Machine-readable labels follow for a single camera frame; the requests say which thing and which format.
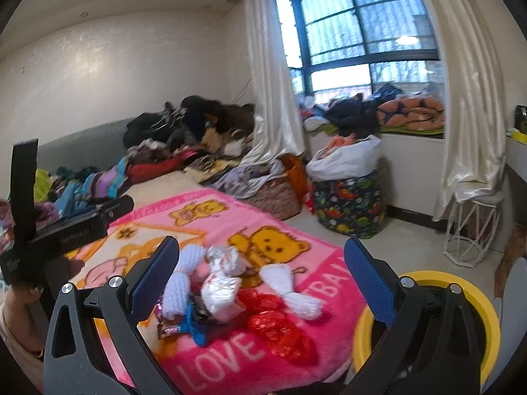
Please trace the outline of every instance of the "white satin curtain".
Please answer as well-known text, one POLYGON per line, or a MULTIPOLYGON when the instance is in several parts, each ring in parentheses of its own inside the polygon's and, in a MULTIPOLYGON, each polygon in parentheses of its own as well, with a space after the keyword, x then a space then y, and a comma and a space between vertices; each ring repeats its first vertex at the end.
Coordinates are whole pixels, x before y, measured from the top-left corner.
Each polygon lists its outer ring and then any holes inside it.
POLYGON ((459 199, 499 188, 505 161, 501 67, 474 0, 424 0, 438 40, 446 82, 446 144, 434 210, 442 217, 459 183, 459 199))
POLYGON ((254 146, 242 164, 268 163, 285 153, 298 156, 305 149, 304 137, 276 0, 244 0, 244 4, 256 108, 254 146))

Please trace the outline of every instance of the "metal bolt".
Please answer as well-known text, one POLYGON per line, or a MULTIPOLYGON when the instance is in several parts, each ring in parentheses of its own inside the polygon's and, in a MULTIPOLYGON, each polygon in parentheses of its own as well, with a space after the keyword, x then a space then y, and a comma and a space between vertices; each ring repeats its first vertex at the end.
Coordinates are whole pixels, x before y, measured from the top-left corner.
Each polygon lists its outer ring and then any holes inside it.
POLYGON ((415 282, 411 277, 405 276, 401 278, 401 285, 404 286, 405 288, 411 288, 412 286, 415 285, 415 282))
POLYGON ((64 294, 68 294, 71 290, 73 290, 73 284, 70 283, 64 284, 61 289, 64 294))
POLYGON ((112 279, 110 279, 110 282, 109 282, 112 288, 117 288, 122 283, 123 283, 123 278, 120 276, 114 276, 112 279))
POLYGON ((463 290, 458 284, 452 284, 450 285, 450 291, 452 291, 454 294, 461 294, 463 290))

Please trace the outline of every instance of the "orange bag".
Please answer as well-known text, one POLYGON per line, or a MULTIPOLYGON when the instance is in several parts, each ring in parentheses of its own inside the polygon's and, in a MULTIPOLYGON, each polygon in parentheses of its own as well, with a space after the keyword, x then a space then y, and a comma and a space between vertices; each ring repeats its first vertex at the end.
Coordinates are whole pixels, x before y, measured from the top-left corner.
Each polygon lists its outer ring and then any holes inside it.
POLYGON ((292 154, 284 154, 280 156, 280 160, 286 168, 287 178, 293 188, 294 195, 298 203, 302 205, 304 196, 309 193, 304 163, 292 154))

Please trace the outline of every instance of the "pink blanket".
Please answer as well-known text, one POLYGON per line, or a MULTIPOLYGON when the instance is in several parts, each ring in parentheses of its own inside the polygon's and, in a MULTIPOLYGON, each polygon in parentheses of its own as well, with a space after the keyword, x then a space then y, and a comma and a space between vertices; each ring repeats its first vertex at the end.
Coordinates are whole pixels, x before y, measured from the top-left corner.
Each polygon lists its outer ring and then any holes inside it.
MULTIPOLYGON (((86 261, 73 279, 78 287, 98 286, 115 274, 126 274, 148 257, 165 235, 188 243, 234 245, 243 254, 263 254, 272 262, 288 263, 297 292, 325 302, 316 321, 290 317, 315 342, 318 360, 310 365, 288 362, 271 354, 263 340, 250 333, 243 319, 210 332, 205 348, 190 336, 157 339, 154 315, 138 329, 161 366, 185 395, 261 395, 274 390, 321 381, 347 364, 352 335, 365 301, 344 264, 342 249, 288 227, 270 215, 214 190, 198 190, 159 201, 116 221, 109 236, 71 254, 86 261)), ((193 276, 199 283, 204 263, 193 276)), ((256 272, 244 286, 270 292, 256 272)), ((97 322, 103 346, 118 378, 133 385, 102 321, 97 322)))

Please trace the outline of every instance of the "beige bed sheet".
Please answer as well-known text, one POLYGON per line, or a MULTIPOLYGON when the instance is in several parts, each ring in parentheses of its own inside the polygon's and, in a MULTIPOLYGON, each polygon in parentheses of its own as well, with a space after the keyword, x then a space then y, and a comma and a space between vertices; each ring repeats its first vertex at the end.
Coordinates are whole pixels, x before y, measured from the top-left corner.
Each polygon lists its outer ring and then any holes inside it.
POLYGON ((142 208, 159 200, 171 198, 204 188, 181 171, 171 172, 140 184, 134 184, 126 192, 134 200, 134 209, 142 208))

